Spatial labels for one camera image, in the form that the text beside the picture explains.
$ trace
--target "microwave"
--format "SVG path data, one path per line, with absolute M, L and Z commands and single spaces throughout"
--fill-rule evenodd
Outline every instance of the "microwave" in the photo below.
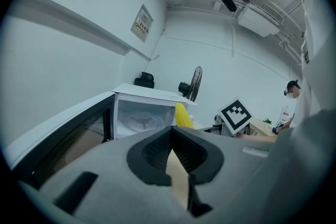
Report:
M 36 126 L 3 150 L 17 179 L 39 188 L 92 148 L 175 124 L 175 105 L 196 103 L 177 93 L 122 84 Z

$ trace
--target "electric fan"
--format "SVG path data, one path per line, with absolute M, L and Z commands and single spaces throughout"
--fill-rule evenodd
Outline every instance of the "electric fan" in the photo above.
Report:
M 178 90 L 179 92 L 182 93 L 183 97 L 187 97 L 187 99 L 195 102 L 198 89 L 200 88 L 200 84 L 201 84 L 202 73 L 203 73 L 202 67 L 200 66 L 196 67 L 196 70 L 194 72 L 194 76 L 193 76 L 193 79 L 190 85 L 185 82 L 180 83 L 180 85 L 178 86 L 179 88 Z

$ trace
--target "table surface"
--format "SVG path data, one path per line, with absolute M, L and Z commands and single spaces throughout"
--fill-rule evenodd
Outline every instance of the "table surface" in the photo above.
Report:
M 270 128 L 265 127 L 265 123 L 262 120 L 259 119 L 251 120 L 250 127 L 251 129 L 255 130 L 256 132 L 258 132 L 258 134 L 262 136 L 274 136 L 274 137 L 277 136 L 274 132 L 272 132 Z

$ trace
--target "gray surface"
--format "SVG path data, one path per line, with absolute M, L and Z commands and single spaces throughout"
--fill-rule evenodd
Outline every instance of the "gray surface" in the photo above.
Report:
M 214 208 L 226 204 L 249 182 L 265 160 L 242 152 L 245 146 L 267 150 L 271 144 L 192 131 L 217 145 L 224 164 L 211 183 L 197 186 L 202 202 Z M 170 187 L 142 183 L 128 168 L 129 148 L 152 132 L 107 142 L 89 151 L 50 178 L 40 191 L 50 200 L 58 197 L 83 171 L 99 175 L 75 216 L 89 223 L 172 223 L 194 220 L 172 196 Z

